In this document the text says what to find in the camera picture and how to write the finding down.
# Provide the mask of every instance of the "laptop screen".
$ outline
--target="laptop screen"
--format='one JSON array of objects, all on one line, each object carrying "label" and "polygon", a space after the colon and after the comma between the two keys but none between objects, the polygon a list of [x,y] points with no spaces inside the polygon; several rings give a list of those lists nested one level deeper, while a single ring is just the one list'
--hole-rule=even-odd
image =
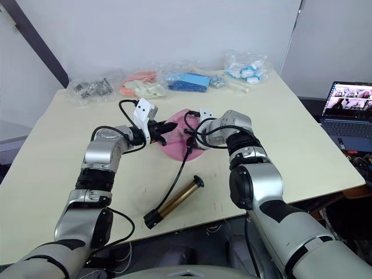
[{"label": "laptop screen", "polygon": [[372,83],[335,81],[321,115],[372,120]]}]

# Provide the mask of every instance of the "table surface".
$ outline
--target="table surface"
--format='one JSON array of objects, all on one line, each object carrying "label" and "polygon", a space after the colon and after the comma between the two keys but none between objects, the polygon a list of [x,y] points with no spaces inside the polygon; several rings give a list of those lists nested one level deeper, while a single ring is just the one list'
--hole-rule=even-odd
[{"label": "table surface", "polygon": [[[248,93],[210,88],[206,93],[170,92],[167,98],[152,102],[159,108],[158,121],[185,108],[208,107],[216,117],[228,109],[247,114],[255,135],[283,177],[286,202],[364,184],[277,74],[267,83],[251,87]],[[57,92],[0,186],[0,263],[15,262],[36,246],[53,241],[56,222],[74,189],[93,129],[123,124],[129,123],[117,102],[73,107],[66,102],[64,90]],[[194,174],[204,180],[205,188],[149,230],[143,216],[163,198],[180,167],[180,162],[152,144],[122,157],[111,207],[134,220],[136,229],[130,240],[243,214],[230,201],[228,165],[228,153],[223,149],[206,151],[188,162],[174,192]],[[124,237],[129,231],[128,222],[115,217],[110,240]]]}]

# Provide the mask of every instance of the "metal tube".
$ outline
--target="metal tube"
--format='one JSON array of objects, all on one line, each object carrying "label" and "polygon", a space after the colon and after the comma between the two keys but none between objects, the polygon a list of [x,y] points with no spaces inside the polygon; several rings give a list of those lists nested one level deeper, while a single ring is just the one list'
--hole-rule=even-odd
[{"label": "metal tube", "polygon": [[152,229],[160,221],[162,221],[169,213],[171,213],[178,205],[186,200],[192,193],[194,193],[199,187],[204,187],[203,180],[194,176],[193,182],[189,183],[179,193],[177,193],[170,201],[165,205],[162,205],[158,211],[150,211],[144,216],[145,224],[149,229]]},{"label": "metal tube", "polygon": [[198,189],[198,185],[193,181],[183,188],[177,195],[175,195],[170,201],[159,208],[158,212],[163,218],[171,213],[178,205],[186,200],[192,193]]}]

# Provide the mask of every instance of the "black wire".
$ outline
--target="black wire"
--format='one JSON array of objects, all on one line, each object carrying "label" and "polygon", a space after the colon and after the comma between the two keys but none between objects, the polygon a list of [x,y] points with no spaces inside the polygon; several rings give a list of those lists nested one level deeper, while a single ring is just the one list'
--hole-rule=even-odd
[{"label": "black wire", "polygon": [[192,128],[190,124],[188,124],[187,119],[186,119],[186,117],[187,117],[188,115],[191,115],[191,113],[193,113],[191,110],[189,110],[188,112],[185,113],[185,115],[184,115],[184,122],[185,122],[186,126],[187,126],[191,131],[196,132],[195,129]]},{"label": "black wire", "polygon": [[105,249],[107,249],[107,248],[110,248],[110,247],[112,247],[112,246],[114,246],[114,245],[117,245],[117,244],[119,244],[119,243],[121,243],[121,242],[127,240],[127,239],[130,238],[130,237],[133,235],[133,233],[134,233],[135,225],[134,225],[134,222],[132,221],[132,219],[130,219],[127,215],[125,215],[124,213],[122,213],[122,212],[120,212],[120,211],[114,210],[114,209],[109,208],[109,207],[107,207],[107,209],[109,209],[109,210],[111,210],[113,213],[116,213],[116,214],[118,214],[118,215],[124,217],[125,219],[127,219],[127,220],[129,221],[129,223],[132,225],[132,230],[130,231],[129,235],[127,235],[126,237],[124,237],[124,238],[120,238],[120,239],[118,239],[118,240],[116,240],[116,241],[113,241],[113,242],[111,242],[111,243],[109,243],[109,244],[106,244],[105,246],[103,246],[103,247],[101,247],[101,248],[98,248],[97,250],[93,251],[93,253],[90,255],[90,257],[93,256],[94,254],[97,254],[98,252],[101,252],[101,251],[103,251],[103,250],[105,250]]},{"label": "black wire", "polygon": [[236,130],[239,130],[239,131],[245,132],[245,133],[249,134],[251,137],[253,137],[253,139],[255,139],[255,140],[258,141],[258,139],[253,135],[252,132],[250,132],[249,130],[244,129],[244,128],[242,128],[242,127],[235,126],[235,125],[226,125],[226,126],[217,127],[217,128],[215,128],[215,129],[213,129],[213,130],[210,130],[210,131],[207,132],[207,133],[201,133],[201,132],[198,132],[199,128],[201,127],[201,125],[202,125],[204,122],[206,122],[206,121],[208,121],[208,120],[215,120],[216,118],[212,118],[212,117],[210,117],[210,118],[204,119],[204,120],[201,121],[201,122],[199,123],[199,125],[194,129],[194,128],[192,128],[192,127],[190,126],[190,124],[187,122],[187,115],[191,115],[191,114],[193,114],[193,113],[195,113],[195,112],[193,112],[193,111],[191,111],[191,110],[189,110],[188,112],[186,112],[185,115],[184,115],[184,122],[185,122],[186,126],[187,126],[187,127],[188,127],[192,132],[195,133],[195,139],[196,139],[198,142],[200,142],[202,145],[204,145],[204,146],[207,146],[207,147],[210,147],[210,148],[214,148],[214,149],[227,149],[227,146],[211,145],[211,144],[208,144],[204,139],[201,139],[201,138],[198,137],[198,135],[205,137],[205,136],[207,136],[207,135],[211,135],[211,134],[215,133],[216,131],[223,130],[223,129],[236,129]]},{"label": "black wire", "polygon": [[132,124],[132,126],[139,132],[139,134],[141,135],[142,137],[142,140],[144,141],[144,143],[142,144],[142,146],[140,148],[137,148],[137,149],[134,149],[134,150],[130,150],[130,151],[127,151],[127,152],[124,152],[123,154],[128,154],[128,153],[132,153],[132,152],[136,152],[136,151],[139,151],[141,149],[144,149],[145,146],[146,146],[146,138],[145,138],[145,134],[144,132],[142,132],[138,127],[137,125],[131,120],[131,118],[128,116],[128,114],[126,113],[126,111],[124,110],[123,106],[122,106],[122,103],[133,103],[135,105],[137,105],[138,101],[136,100],[129,100],[129,99],[126,99],[126,100],[121,100],[119,102],[119,109],[121,110],[121,112],[124,114],[124,116],[126,117],[126,119],[130,122],[130,124]]},{"label": "black wire", "polygon": [[253,254],[253,251],[252,251],[252,247],[251,247],[251,243],[249,242],[249,238],[248,238],[248,212],[246,213],[245,215],[245,224],[244,224],[244,235],[245,235],[245,242],[246,242],[246,245],[248,247],[248,251],[249,251],[249,254],[251,256],[251,259],[252,259],[252,263],[253,263],[253,268],[255,269],[255,273],[256,273],[256,276],[261,278],[260,276],[260,271],[258,269],[258,266],[257,266],[257,263],[256,263],[256,259],[255,259],[255,256]]},{"label": "black wire", "polygon": [[213,118],[213,117],[210,117],[210,118],[206,118],[204,119],[203,121],[201,121],[199,123],[199,125],[197,125],[197,127],[194,129],[194,132],[195,132],[195,139],[200,142],[202,145],[204,146],[208,146],[210,148],[214,148],[214,149],[227,149],[227,146],[217,146],[217,145],[211,145],[211,144],[208,144],[205,140],[201,139],[198,137],[198,135],[201,135],[201,136],[205,136],[206,133],[200,133],[198,132],[199,128],[208,120],[215,120],[216,118]]},{"label": "black wire", "polygon": [[188,158],[189,153],[190,153],[190,152],[188,152],[188,150],[187,150],[187,151],[186,151],[186,154],[185,154],[185,156],[184,156],[184,159],[183,159],[183,161],[182,161],[182,165],[181,165],[181,167],[180,167],[180,170],[178,171],[177,176],[176,176],[176,178],[174,179],[172,186],[169,188],[167,194],[166,194],[165,197],[162,199],[162,201],[160,202],[160,204],[159,204],[159,205],[158,205],[158,206],[157,206],[153,211],[158,211],[158,209],[159,209],[160,207],[162,207],[162,205],[167,201],[167,198],[169,197],[169,195],[170,195],[170,193],[172,192],[174,186],[176,186],[176,183],[177,183],[178,179],[180,178],[181,172],[182,172],[182,170],[183,170],[183,168],[184,168],[184,166],[185,166],[185,163],[186,163],[186,160],[187,160],[187,158]]}]

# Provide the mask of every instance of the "laptop keyboard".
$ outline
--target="laptop keyboard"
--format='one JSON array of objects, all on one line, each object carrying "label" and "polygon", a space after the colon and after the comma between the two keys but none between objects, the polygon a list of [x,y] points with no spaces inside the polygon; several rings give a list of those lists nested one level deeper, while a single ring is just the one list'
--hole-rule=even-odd
[{"label": "laptop keyboard", "polygon": [[372,138],[372,124],[325,121],[330,135]]}]

